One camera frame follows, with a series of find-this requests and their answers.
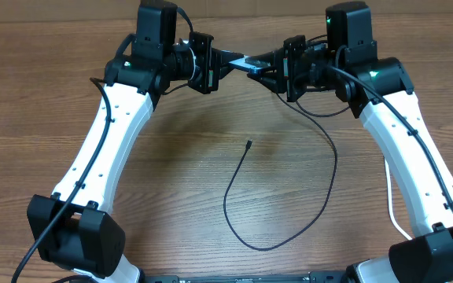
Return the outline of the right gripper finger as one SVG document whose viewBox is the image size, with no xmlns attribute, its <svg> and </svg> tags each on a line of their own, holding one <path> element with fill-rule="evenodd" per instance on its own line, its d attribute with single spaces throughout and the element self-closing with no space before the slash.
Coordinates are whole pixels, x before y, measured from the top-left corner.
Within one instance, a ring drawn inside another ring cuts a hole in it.
<svg viewBox="0 0 453 283">
<path fill-rule="evenodd" d="M 277 72 L 248 73 L 247 77 L 265 86 L 272 93 L 283 94 L 287 91 L 284 76 Z"/>
<path fill-rule="evenodd" d="M 273 50 L 264 54 L 248 57 L 245 62 L 258 68 L 276 68 L 282 64 L 283 50 Z"/>
</svg>

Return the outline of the blue Galaxy smartphone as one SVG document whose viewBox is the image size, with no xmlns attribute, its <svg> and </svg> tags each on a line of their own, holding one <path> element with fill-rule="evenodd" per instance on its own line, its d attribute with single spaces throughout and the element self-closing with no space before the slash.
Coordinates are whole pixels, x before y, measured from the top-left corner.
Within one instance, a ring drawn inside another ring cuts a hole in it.
<svg viewBox="0 0 453 283">
<path fill-rule="evenodd" d="M 236 59 L 234 61 L 230 61 L 228 65 L 233 68 L 237 69 L 249 74 L 259 75 L 267 70 L 267 67 L 259 67 L 254 64 L 250 64 L 247 62 L 249 57 L 244 56 L 242 58 Z"/>
</svg>

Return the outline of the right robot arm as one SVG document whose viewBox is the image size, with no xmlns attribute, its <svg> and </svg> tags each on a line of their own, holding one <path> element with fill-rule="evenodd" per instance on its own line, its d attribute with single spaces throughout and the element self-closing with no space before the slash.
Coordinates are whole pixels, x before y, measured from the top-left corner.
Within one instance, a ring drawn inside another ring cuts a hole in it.
<svg viewBox="0 0 453 283">
<path fill-rule="evenodd" d="M 453 281 L 453 177 L 404 66 L 378 57 L 370 7 L 361 1 L 330 6 L 325 40 L 298 35 L 248 63 L 252 79 L 290 102 L 332 90 L 377 142 L 403 195 L 414 236 L 386 256 L 350 266 L 344 281 Z"/>
</svg>

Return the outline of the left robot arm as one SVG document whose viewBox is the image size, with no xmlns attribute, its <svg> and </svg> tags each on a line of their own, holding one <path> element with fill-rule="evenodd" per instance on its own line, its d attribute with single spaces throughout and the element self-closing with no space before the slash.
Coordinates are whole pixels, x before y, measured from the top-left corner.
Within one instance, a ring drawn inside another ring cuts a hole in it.
<svg viewBox="0 0 453 283">
<path fill-rule="evenodd" d="M 94 79 L 101 102 L 77 157 L 48 197 L 35 195 L 28 205 L 35 239 L 30 253 L 71 270 L 75 281 L 144 281 L 124 255 L 126 236 L 112 218 L 127 158 L 171 82 L 209 94 L 240 58 L 214 48 L 205 33 L 177 40 L 176 20 L 184 14 L 171 2 L 140 3 L 135 32 Z"/>
</svg>

